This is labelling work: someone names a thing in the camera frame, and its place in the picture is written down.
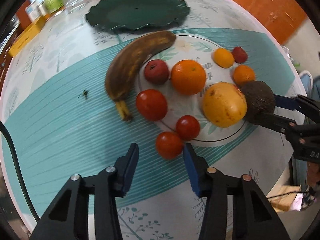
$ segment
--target striped teal mat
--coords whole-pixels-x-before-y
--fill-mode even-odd
[[[210,39],[226,49],[243,47],[247,62],[276,94],[285,95],[294,75],[281,53],[263,33],[234,29],[184,29]],[[136,111],[135,91],[127,105],[133,122],[120,120],[114,103],[104,89],[106,70],[115,55],[130,41],[95,53],[58,73],[34,91],[5,123],[14,141],[30,198],[42,215],[70,175],[97,174],[124,155],[130,143],[140,148],[140,159],[127,197],[118,207],[136,203],[187,180],[182,157],[164,161],[155,152],[154,141],[161,130]],[[78,96],[88,90],[88,99]],[[237,139],[219,147],[195,147],[213,164],[239,145],[255,126],[249,125]],[[15,174],[12,157],[4,138],[5,167],[15,198],[23,213],[30,213]]]

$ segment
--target banana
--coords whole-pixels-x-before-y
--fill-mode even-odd
[[[169,31],[158,31],[141,36],[126,45],[111,62],[105,80],[109,97],[124,121],[132,120],[125,103],[135,78],[143,63],[155,54],[172,46],[176,35]]]

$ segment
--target dark green scalloped plate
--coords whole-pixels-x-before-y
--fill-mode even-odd
[[[189,12],[186,2],[181,0],[101,0],[90,8],[86,19],[91,26],[104,30],[139,30],[180,23]]]

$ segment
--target small red tomato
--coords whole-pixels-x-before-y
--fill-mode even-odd
[[[164,118],[168,112],[167,100],[155,89],[140,92],[137,95],[136,106],[145,119],[154,122]]]
[[[162,132],[156,139],[156,150],[165,160],[177,157],[183,149],[183,142],[174,132]]]
[[[176,132],[184,141],[191,141],[200,133],[200,124],[196,118],[191,115],[184,115],[176,124]]]
[[[244,63],[248,59],[248,54],[241,47],[235,47],[232,51],[232,55],[237,63]]]
[[[169,78],[169,69],[166,62],[161,59],[149,61],[144,68],[144,77],[152,84],[163,85]]]

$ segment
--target black cable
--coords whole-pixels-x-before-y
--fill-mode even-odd
[[[0,132],[3,134],[3,136],[5,137],[5,139],[7,140],[7,143],[9,145],[9,149],[12,155],[12,160],[13,160],[13,164],[14,164],[14,168],[16,170],[17,173],[17,177],[19,180],[19,184],[22,190],[22,193],[24,195],[24,198],[26,199],[26,202],[28,204],[28,207],[31,211],[31,214],[33,215],[33,217],[35,218],[36,222],[38,222],[40,220],[35,207],[32,204],[32,201],[30,199],[29,193],[27,191],[26,188],[26,184],[24,183],[23,177],[22,177],[22,173],[21,173],[21,169],[20,169],[20,165],[19,165],[19,161],[18,161],[18,157],[17,157],[17,153],[16,150],[14,148],[13,145],[13,141],[12,138],[7,130],[7,128],[4,126],[4,124],[0,121]]]
[[[283,193],[283,194],[280,194],[280,195],[275,195],[275,196],[272,196],[272,197],[267,197],[267,199],[269,199],[269,198],[274,198],[274,197],[281,197],[281,196],[288,195],[288,194],[291,194],[291,193],[307,193],[307,192],[290,191],[290,192]]]

